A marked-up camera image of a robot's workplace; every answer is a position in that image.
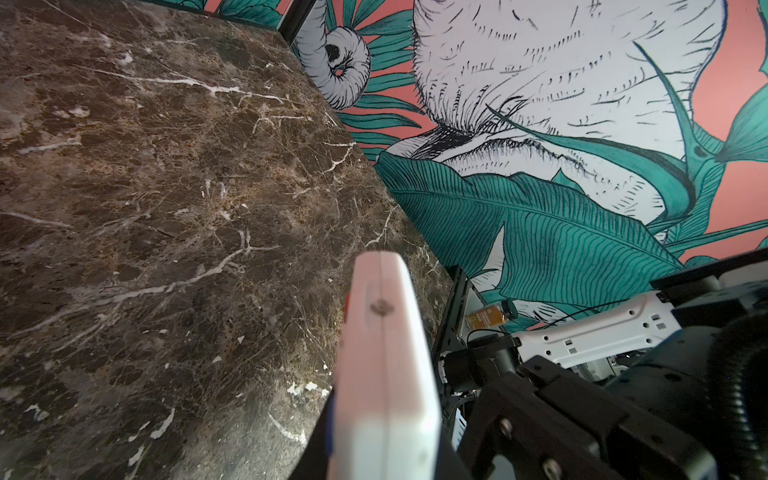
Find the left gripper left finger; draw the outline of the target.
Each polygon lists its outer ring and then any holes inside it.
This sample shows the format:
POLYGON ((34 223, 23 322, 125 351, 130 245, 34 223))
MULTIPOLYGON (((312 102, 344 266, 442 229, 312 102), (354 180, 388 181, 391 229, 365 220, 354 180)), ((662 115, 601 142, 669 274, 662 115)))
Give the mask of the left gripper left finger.
POLYGON ((291 472, 290 480, 326 480, 333 452, 335 392, 330 391, 306 448, 291 472))

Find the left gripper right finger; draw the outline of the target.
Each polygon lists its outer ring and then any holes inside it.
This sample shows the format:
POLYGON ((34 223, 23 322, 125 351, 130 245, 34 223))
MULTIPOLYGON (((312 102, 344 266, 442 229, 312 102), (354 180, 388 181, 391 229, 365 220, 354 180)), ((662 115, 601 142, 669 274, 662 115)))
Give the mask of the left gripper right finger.
POLYGON ((439 448, 435 465, 435 480, 472 480, 470 472, 463 464, 451 438, 442 431, 439 437, 439 448))

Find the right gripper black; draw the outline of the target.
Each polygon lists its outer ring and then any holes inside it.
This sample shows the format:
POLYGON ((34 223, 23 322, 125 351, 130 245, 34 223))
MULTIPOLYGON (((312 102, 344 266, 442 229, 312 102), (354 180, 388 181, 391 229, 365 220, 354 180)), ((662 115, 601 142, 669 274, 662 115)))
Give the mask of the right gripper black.
POLYGON ((537 356, 491 381, 458 446, 474 479, 505 458, 518 479, 716 479, 688 433, 537 356))

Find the white remote control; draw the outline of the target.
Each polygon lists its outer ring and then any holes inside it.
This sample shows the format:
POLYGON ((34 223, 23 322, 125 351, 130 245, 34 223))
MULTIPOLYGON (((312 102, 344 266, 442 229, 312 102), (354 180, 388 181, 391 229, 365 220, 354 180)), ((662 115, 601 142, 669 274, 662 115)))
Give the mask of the white remote control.
POLYGON ((441 411, 415 290, 402 257, 354 263, 334 369, 330 479, 431 479, 441 411))

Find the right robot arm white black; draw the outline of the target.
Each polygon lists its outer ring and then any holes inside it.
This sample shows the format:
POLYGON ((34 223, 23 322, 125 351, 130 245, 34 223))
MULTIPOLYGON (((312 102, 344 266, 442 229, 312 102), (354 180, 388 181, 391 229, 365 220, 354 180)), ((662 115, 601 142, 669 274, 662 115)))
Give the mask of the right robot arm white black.
POLYGON ((767 253, 517 333, 460 269, 432 348, 439 479, 763 479, 767 253))

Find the brass black knob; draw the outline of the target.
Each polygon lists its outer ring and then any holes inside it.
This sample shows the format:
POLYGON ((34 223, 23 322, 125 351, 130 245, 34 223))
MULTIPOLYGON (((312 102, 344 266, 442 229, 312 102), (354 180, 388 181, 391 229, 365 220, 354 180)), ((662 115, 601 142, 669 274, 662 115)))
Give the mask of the brass black knob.
POLYGON ((509 299, 505 299, 467 314, 465 322, 469 329, 474 331, 501 328, 517 318, 518 311, 514 303, 509 299))

